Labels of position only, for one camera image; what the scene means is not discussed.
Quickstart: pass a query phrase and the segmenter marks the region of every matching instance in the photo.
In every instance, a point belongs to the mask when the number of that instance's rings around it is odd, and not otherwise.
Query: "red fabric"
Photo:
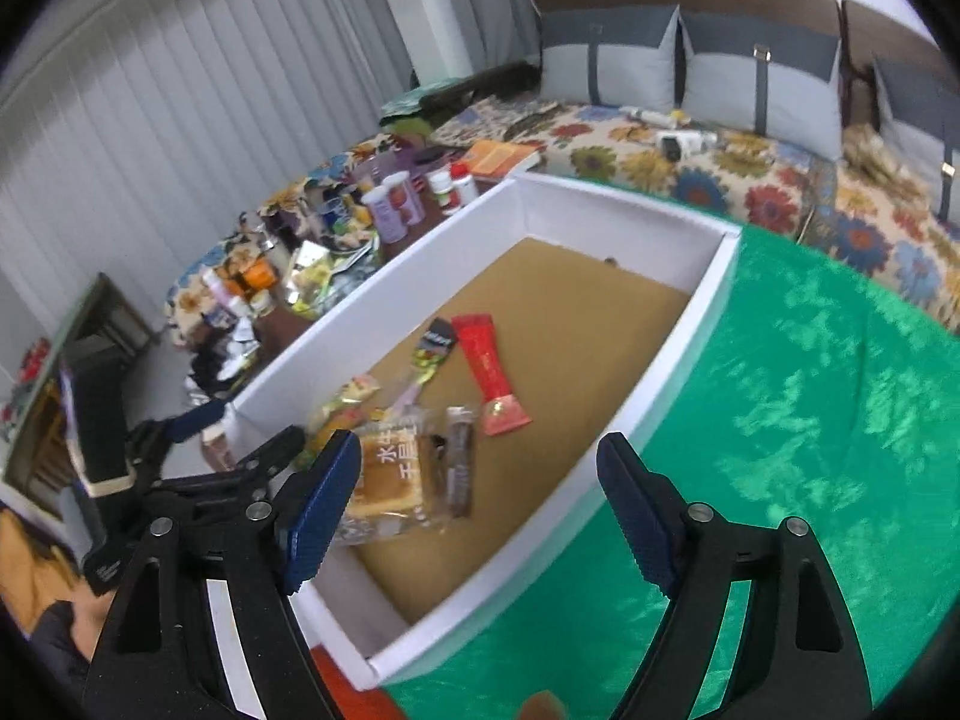
[[[386,690],[358,693],[323,647],[310,651],[326,689],[337,702],[344,720],[407,720]]]

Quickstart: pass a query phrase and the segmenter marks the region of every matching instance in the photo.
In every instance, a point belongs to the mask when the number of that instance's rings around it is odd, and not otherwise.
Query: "pillow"
[[[960,183],[953,180],[960,148],[960,97],[936,77],[889,59],[874,62],[880,137],[930,189],[941,220],[960,223]]]
[[[544,13],[541,97],[668,113],[679,12],[631,5]]]
[[[795,143],[836,161],[843,151],[840,38],[754,16],[680,12],[683,111],[700,122]]]

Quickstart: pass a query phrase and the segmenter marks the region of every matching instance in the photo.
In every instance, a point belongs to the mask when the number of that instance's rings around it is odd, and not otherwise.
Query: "green tablecloth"
[[[727,519],[809,520],[875,701],[960,586],[960,343],[817,252],[744,229],[727,312],[643,456]],[[748,590],[734,586],[693,716],[723,695]],[[576,720],[607,718],[665,606],[605,506],[496,623],[390,690],[413,720],[508,720],[544,689]]]

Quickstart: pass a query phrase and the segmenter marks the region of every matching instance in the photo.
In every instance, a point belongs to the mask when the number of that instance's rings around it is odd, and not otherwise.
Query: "orange book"
[[[474,177],[486,181],[502,181],[515,167],[519,167],[520,170],[536,167],[540,157],[539,151],[534,146],[477,141],[464,155],[463,161],[467,163]]]

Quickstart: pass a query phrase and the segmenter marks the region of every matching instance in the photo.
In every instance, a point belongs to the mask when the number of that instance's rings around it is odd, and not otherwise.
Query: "purple container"
[[[400,218],[400,212],[390,204],[386,187],[375,187],[363,195],[361,202],[367,206],[373,217],[373,225],[380,233],[384,244],[395,244],[407,236],[407,225]]]

